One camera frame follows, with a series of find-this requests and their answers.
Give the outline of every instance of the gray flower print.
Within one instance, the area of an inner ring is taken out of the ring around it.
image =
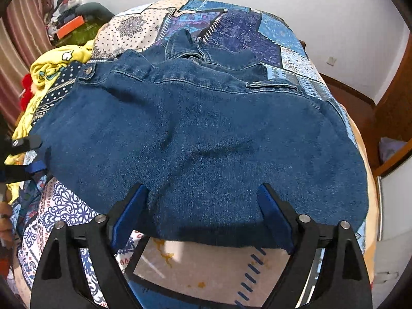
[[[143,31],[143,24],[146,20],[139,16],[130,16],[125,20],[120,21],[120,26],[116,28],[120,32],[120,37],[129,36],[132,38],[136,33]]]

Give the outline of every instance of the blue denim jacket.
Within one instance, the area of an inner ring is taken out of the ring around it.
[[[143,54],[87,63],[31,133],[50,171],[97,212],[145,184],[136,230],[149,236],[278,247],[257,205],[263,182],[298,213],[357,229],[366,172],[341,117],[302,87],[266,78],[250,51],[182,30]]]

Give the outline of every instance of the baseboard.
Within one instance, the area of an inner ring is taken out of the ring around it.
[[[330,84],[332,86],[340,88],[340,89],[344,90],[345,92],[348,92],[349,94],[351,94],[353,96],[356,96],[358,99],[362,100],[363,102],[366,102],[372,108],[375,108],[375,106],[376,106],[375,102],[371,98],[368,98],[365,94],[362,94],[361,92],[357,91],[356,89],[352,88],[351,86],[348,86],[348,85],[344,84],[343,82],[340,82],[336,79],[333,79],[330,76],[327,76],[327,75],[322,74],[322,73],[321,73],[321,76],[327,84]]]

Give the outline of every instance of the metal screw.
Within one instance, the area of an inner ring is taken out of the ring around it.
[[[299,220],[300,220],[300,222],[309,223],[310,222],[310,217],[306,214],[301,214],[301,215],[299,215]]]
[[[56,229],[61,229],[61,228],[63,228],[64,226],[65,226],[65,222],[64,221],[57,221],[56,223],[54,223],[54,227],[56,228]]]
[[[342,228],[344,228],[344,229],[349,229],[349,228],[351,227],[351,225],[350,225],[349,222],[347,222],[347,221],[342,221],[342,222],[340,223],[340,226],[341,226]]]
[[[99,215],[97,215],[97,216],[94,218],[94,220],[95,220],[97,223],[102,223],[102,222],[104,222],[104,221],[106,220],[106,215],[104,215],[104,214],[99,214]]]

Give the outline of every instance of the yellow cloth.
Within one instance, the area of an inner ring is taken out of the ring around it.
[[[60,75],[60,71],[67,67],[72,61],[80,61],[86,63],[91,56],[91,50],[93,48],[93,41],[88,41],[84,46],[66,45],[60,48],[50,50],[41,55],[31,66],[30,74],[33,83],[37,87],[37,91],[33,98],[28,103],[27,109],[22,115],[16,130],[14,130],[13,139],[23,138],[28,136],[31,129],[31,120],[34,112],[36,111],[41,100],[46,95],[47,91],[56,81]],[[15,165],[17,164],[19,155],[8,156],[5,164]],[[12,191],[13,202],[19,196],[20,182],[8,184],[9,190]]]

